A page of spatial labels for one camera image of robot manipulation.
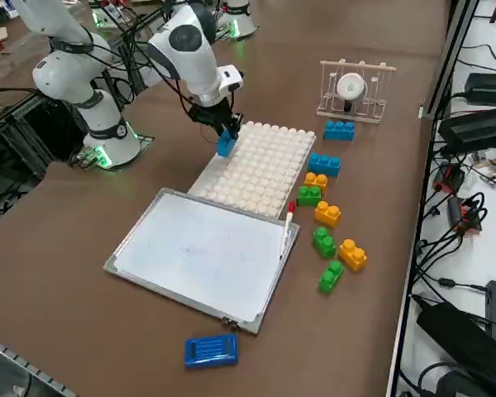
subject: whiteboard frame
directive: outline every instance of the whiteboard frame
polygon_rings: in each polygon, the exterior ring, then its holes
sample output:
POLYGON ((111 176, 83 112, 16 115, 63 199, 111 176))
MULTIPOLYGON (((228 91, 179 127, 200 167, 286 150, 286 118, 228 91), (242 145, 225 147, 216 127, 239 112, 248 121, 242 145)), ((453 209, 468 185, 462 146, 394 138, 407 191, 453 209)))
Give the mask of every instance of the whiteboard frame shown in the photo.
POLYGON ((272 295, 275 292, 275 288, 277 287, 277 284, 279 283, 279 277, 283 273, 283 268, 284 264, 286 263, 287 259, 289 258, 290 252, 292 250, 293 244, 296 242, 296 239, 299 234, 299 225, 296 223, 290 223, 290 229, 289 229, 289 238, 287 240, 287 245, 285 247, 285 252, 283 255, 283 258, 279 262, 279 266, 274 274, 274 278, 272 280, 268 296, 266 297, 265 304, 262 308, 262 311, 258 313, 255 316, 255 320, 252 322, 247 322, 245 320, 242 320, 240 318, 235 318, 231 316, 228 313, 224 313, 221 310, 215 309, 211 306, 207 306, 205 304, 202 304, 196 300, 190 299, 186 296, 183 296, 181 294, 178 294, 174 292, 171 289, 166 289, 164 287, 160 287, 154 283, 151 283, 147 280, 143 280, 140 277, 136 277, 134 275, 128 275, 127 273, 122 273, 118 270, 118 268, 115 267, 115 261, 117 257, 125 250, 126 246, 129 244, 129 242, 132 240, 134 237, 136 230, 138 227, 141 225, 143 220, 147 217, 147 215, 152 211, 152 209, 158 204, 158 202, 164 197, 166 194, 172 194, 175 196, 182 197, 187 200, 192 200, 197 203, 204 203, 206 205, 216 207, 223 209, 225 211, 229 211, 232 213, 238 213, 240 215, 245 215, 250 218, 255 218, 259 219, 260 221, 264 222, 270 222, 276 225, 281 225, 284 226, 284 221, 280 221, 278 219, 273 219, 273 218, 267 218, 255 213, 248 213, 247 211, 243 211, 240 209, 236 208, 230 208, 225 205, 219 204, 219 203, 214 203, 212 201, 206 200, 204 198, 198 198, 194 197, 190 194, 184 194, 177 192, 176 190, 172 190, 169 188, 162 188, 158 194, 156 195, 155 199, 152 201, 152 203, 149 205, 149 207, 145 210, 145 212, 140 216, 140 219, 136 222, 134 227, 131 229, 131 231, 126 235, 126 237, 123 239, 123 241, 120 243, 120 245, 117 247, 117 249, 110 255, 108 260, 105 262, 105 265, 103 266, 103 269, 106 270, 109 273, 112 273, 113 275, 117 275, 118 277, 122 277, 125 280, 128 280, 134 284, 138 284, 142 287, 145 287, 147 289, 150 289, 153 292, 156 292, 157 294, 163 295, 167 298, 170 298, 176 302, 179 302, 181 304, 185 304, 186 306, 189 306, 190 308, 196 309, 198 311, 201 311, 203 313, 209 314, 210 316, 220 318, 225 324, 228 324, 234 328, 239 327, 241 329, 244 329, 248 332, 258 334, 260 330, 260 326, 263 322, 263 317, 265 316, 266 309, 268 308, 268 305, 270 303, 270 300, 272 299, 272 295))

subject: yellow lego block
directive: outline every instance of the yellow lego block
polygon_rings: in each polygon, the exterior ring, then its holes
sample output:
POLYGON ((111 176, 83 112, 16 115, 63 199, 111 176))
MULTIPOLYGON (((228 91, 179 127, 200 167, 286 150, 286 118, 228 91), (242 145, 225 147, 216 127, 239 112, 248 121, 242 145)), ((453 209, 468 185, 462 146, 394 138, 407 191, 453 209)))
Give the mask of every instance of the yellow lego block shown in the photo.
POLYGON ((320 174, 316 176, 313 172, 307 172, 305 175, 305 186, 311 188, 312 186, 319 186, 322 190, 322 193, 325 193, 325 189, 327 188, 327 177, 324 174, 320 174))
POLYGON ((351 239, 344 240, 338 247, 338 256, 353 270, 358 271, 365 266, 367 256, 351 239))
POLYGON ((314 210, 314 217, 327 226, 335 227, 340 219, 341 211, 336 205, 329 207, 326 201, 320 201, 314 210))

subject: whiteboard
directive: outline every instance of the whiteboard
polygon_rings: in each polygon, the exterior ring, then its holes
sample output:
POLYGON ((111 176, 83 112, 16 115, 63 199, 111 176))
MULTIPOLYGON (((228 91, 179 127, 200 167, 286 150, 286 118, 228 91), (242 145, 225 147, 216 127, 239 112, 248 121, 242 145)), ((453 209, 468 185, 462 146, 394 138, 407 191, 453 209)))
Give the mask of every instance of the whiteboard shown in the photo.
POLYGON ((298 234, 282 221, 162 189, 105 269, 257 333, 298 234))

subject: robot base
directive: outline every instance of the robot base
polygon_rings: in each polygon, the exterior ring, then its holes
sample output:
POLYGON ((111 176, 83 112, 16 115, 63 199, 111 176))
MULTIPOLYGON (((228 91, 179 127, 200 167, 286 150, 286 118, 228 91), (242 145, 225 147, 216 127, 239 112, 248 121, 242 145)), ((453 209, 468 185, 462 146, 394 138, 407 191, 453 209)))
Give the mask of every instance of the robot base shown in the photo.
POLYGON ((257 30, 251 17, 246 14, 231 15, 226 13, 219 18, 217 25, 219 29, 226 29, 229 26, 230 30, 224 35, 223 39, 241 39, 257 30))
POLYGON ((134 160, 141 151, 140 141, 129 123, 128 133, 123 139, 95 139, 90 135, 84 138, 83 144, 92 147, 98 153, 98 165, 105 170, 124 165, 134 160))

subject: green lego block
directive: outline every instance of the green lego block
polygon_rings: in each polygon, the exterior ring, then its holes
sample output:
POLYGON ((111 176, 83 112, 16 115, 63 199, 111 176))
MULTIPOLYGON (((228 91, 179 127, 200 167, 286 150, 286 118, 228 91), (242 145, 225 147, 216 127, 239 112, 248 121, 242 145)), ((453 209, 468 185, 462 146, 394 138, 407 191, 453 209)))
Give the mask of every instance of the green lego block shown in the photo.
POLYGON ((334 258, 336 255, 336 244, 334 239, 329 236, 329 232, 325 227, 319 227, 314 232, 312 240, 314 246, 317 248, 322 258, 334 258))
POLYGON ((302 186, 298 191, 298 205, 310 205, 316 207, 322 201, 322 190, 319 186, 302 186))
POLYGON ((330 294, 336 283, 340 279, 341 273, 344 271, 344 266, 339 261, 331 261, 329 267, 322 274, 322 278, 318 284, 318 289, 325 294, 330 294))

